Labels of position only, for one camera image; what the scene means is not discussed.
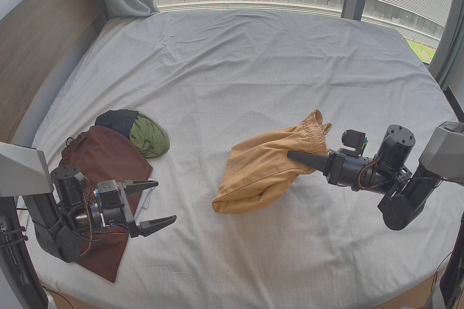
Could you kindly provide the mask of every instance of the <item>green clothing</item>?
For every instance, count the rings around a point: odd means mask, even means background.
[[[159,157],[169,149],[169,137],[163,128],[140,113],[132,125],[129,139],[145,158]]]

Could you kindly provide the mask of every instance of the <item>bed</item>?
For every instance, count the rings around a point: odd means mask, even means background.
[[[406,229],[386,228],[380,196],[299,176],[267,208],[214,213],[230,148],[298,124],[313,109],[367,133],[372,156],[389,124],[415,133],[406,165],[436,125],[456,120],[435,80],[396,30],[269,11],[188,11],[107,22],[35,135],[50,169],[69,136],[109,109],[137,109],[169,134],[150,160],[159,187],[137,220],[173,225],[130,239],[115,283],[27,248],[41,281],[99,308],[368,308],[432,275],[452,250],[464,204],[445,183]]]

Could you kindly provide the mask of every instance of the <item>grass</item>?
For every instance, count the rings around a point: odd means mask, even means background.
[[[421,42],[412,41],[412,40],[408,40],[408,39],[406,39],[406,41],[409,44],[409,46],[411,47],[411,49],[414,50],[414,52],[416,53],[416,55],[419,57],[419,59],[422,62],[430,63],[433,56],[435,55],[436,49],[433,49],[433,48],[431,48],[431,47],[429,47],[429,46],[427,46],[425,44],[422,44]],[[428,56],[428,58],[421,55],[421,53],[419,51],[422,51],[423,53],[425,53]]]

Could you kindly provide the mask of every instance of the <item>headboard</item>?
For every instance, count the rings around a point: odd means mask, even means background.
[[[103,0],[24,0],[0,21],[0,142],[11,143],[46,78],[104,10]]]

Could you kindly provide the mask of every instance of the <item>wooden bed frame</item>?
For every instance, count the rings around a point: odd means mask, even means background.
[[[72,71],[60,64],[74,50],[75,66],[106,22],[105,9],[103,0],[24,0],[0,21],[0,142],[32,144]]]

